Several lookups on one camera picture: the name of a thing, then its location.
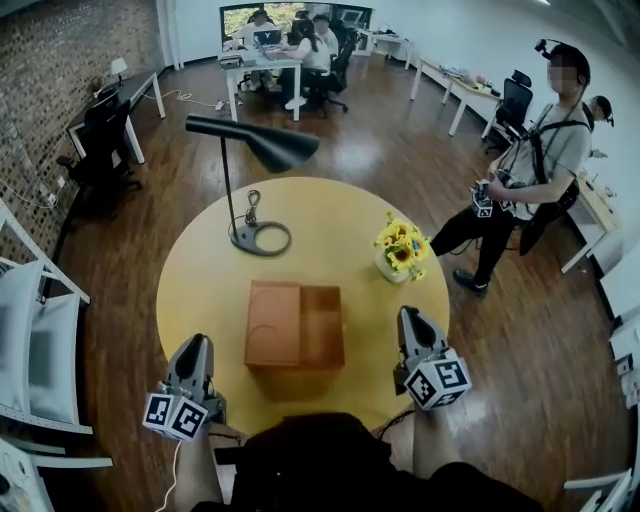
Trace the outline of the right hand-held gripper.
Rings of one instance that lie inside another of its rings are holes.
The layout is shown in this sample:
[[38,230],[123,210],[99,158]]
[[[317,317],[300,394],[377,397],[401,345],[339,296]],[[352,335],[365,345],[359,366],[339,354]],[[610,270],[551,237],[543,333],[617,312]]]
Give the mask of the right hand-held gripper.
[[411,306],[397,315],[400,360],[393,370],[395,393],[408,394],[429,411],[455,403],[472,389],[468,367],[448,345],[442,328]]

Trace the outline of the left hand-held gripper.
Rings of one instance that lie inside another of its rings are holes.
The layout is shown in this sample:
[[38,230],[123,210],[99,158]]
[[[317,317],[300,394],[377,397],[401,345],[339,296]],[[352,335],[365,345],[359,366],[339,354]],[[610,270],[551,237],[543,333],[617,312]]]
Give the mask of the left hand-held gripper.
[[226,400],[213,387],[214,347],[197,333],[171,357],[165,379],[147,395],[142,425],[164,437],[193,440],[209,422],[226,423]]

